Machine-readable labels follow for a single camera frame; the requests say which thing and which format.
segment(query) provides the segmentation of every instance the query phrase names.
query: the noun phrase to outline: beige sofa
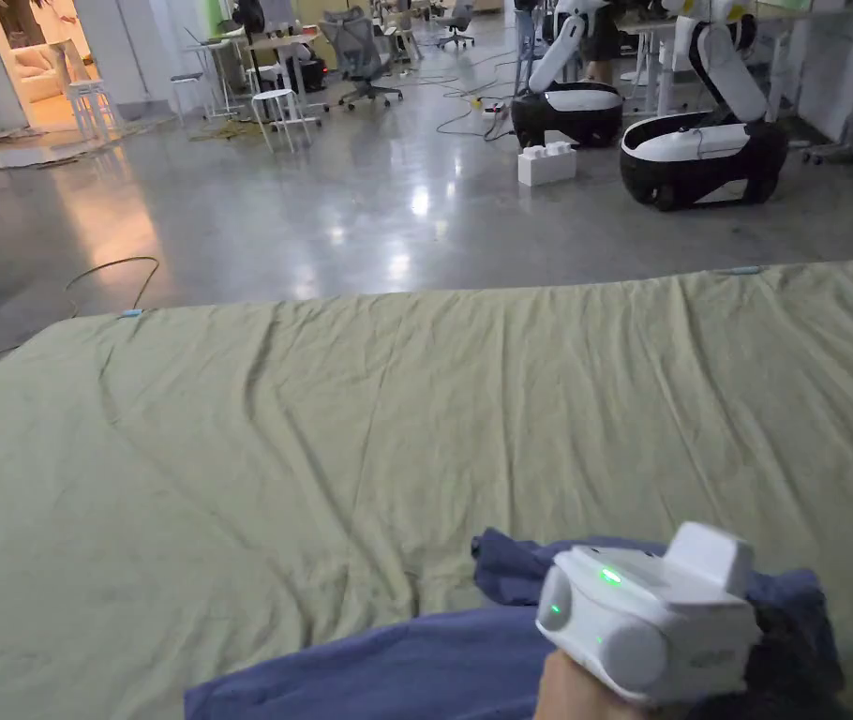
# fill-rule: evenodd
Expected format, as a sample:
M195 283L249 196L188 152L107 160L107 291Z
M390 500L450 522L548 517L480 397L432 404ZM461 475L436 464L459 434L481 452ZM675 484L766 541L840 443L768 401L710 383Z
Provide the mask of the beige sofa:
M56 55L48 45L14 48L12 52L21 87L31 103L63 94Z

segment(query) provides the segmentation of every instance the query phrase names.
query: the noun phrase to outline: concrete floor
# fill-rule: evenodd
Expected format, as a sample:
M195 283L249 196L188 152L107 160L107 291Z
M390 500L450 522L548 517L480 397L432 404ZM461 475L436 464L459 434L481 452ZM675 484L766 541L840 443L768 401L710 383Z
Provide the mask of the concrete floor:
M474 18L474 47L425 48L419 74L383 81L404 85L403 102L335 106L298 155L277 135L275 156L257 134L191 142L197 119L101 157L0 171L0 348L68 316L61 291L71 278L133 254L161 262L147 308L853 258L853 166L792 157L769 204L662 214L627 195L617 150L581 152L576 181L530 191L516 183L512 136L484 143L434 131L469 109L443 96L450 87L433 84L442 78L511 91L513 67L497 64L512 57L512 22ZM445 129L482 131L477 114ZM110 269L71 295L82 313L119 311L148 270Z

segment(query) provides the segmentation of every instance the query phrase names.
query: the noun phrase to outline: mattress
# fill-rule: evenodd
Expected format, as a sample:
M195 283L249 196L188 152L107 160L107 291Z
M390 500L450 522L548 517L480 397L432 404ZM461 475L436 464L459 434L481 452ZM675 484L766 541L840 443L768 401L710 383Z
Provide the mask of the mattress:
M853 263L61 322L0 362L0 717L177 718L479 605L487 526L685 519L819 573L853 688Z

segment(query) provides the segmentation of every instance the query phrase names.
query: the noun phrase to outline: green indicator light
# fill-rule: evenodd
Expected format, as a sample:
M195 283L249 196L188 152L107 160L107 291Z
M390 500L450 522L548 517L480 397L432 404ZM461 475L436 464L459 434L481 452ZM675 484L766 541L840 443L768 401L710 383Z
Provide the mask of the green indicator light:
M622 577L620 577L620 575L611 570L609 567L604 567L602 570L600 570L600 577L610 583L610 585L620 585L621 583L623 583Z

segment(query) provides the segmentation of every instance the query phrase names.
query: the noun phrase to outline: hand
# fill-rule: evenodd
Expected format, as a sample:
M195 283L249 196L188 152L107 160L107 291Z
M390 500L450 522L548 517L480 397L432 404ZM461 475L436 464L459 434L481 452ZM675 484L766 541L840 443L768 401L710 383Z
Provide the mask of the hand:
M648 720L562 650L546 656L533 720Z

